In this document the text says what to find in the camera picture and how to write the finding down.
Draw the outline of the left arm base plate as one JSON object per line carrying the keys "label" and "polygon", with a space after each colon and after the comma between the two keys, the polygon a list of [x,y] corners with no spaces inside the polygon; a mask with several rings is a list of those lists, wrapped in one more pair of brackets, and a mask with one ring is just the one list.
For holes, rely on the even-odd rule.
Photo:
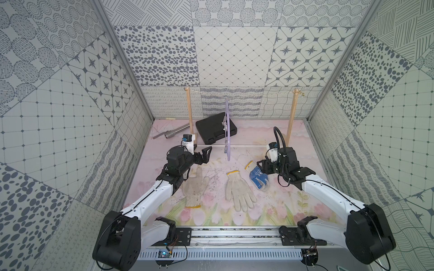
{"label": "left arm base plate", "polygon": [[153,246],[189,246],[192,239],[192,228],[176,228],[172,231],[172,237],[155,243]]}

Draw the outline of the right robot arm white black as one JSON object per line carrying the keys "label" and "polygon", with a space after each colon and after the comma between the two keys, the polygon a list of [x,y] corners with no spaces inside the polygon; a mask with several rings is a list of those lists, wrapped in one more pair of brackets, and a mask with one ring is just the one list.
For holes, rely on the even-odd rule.
{"label": "right robot arm white black", "polygon": [[344,221],[340,225],[307,216],[293,230],[280,227],[284,242],[295,241],[301,245],[334,243],[347,249],[363,264],[371,264],[396,248],[389,222],[380,206],[353,199],[323,181],[310,168],[301,167],[293,148],[270,143],[265,158],[257,162],[257,167],[263,174],[276,174],[278,180],[310,194]]}

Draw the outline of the yellow dotted work glove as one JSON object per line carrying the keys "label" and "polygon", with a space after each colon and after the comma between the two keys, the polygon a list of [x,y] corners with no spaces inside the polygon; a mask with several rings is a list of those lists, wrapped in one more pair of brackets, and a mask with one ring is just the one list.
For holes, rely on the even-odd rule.
{"label": "yellow dotted work glove", "polygon": [[186,208],[200,208],[202,196],[208,187],[209,177],[203,175],[202,167],[198,167],[195,177],[189,177],[182,184]]}

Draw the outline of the purple clip hanger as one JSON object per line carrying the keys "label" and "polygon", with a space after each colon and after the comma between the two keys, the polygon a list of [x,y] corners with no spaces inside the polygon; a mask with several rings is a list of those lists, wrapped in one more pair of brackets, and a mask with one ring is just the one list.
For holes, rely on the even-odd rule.
{"label": "purple clip hanger", "polygon": [[229,115],[229,99],[225,99],[225,116],[222,124],[224,125],[225,131],[225,149],[224,152],[227,154],[227,160],[231,159],[231,126],[230,126],[230,115]]}

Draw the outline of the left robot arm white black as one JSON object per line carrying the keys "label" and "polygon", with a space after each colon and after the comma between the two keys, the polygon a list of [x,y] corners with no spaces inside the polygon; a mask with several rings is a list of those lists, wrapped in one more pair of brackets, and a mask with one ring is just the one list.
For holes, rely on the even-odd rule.
{"label": "left robot arm white black", "polygon": [[176,223],[158,217],[146,228],[142,226],[156,209],[181,187],[192,165],[209,162],[212,148],[190,152],[178,145],[167,153],[167,164],[155,184],[137,201],[121,211],[110,211],[103,219],[92,258],[106,270],[128,271],[143,248],[158,242],[170,245],[175,241]]}

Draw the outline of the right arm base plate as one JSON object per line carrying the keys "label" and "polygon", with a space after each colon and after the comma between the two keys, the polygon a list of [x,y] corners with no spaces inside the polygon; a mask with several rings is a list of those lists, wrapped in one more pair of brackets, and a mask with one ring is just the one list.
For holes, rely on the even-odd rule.
{"label": "right arm base plate", "polygon": [[279,228],[280,239],[283,246],[326,246],[327,242],[313,238],[303,227]]}

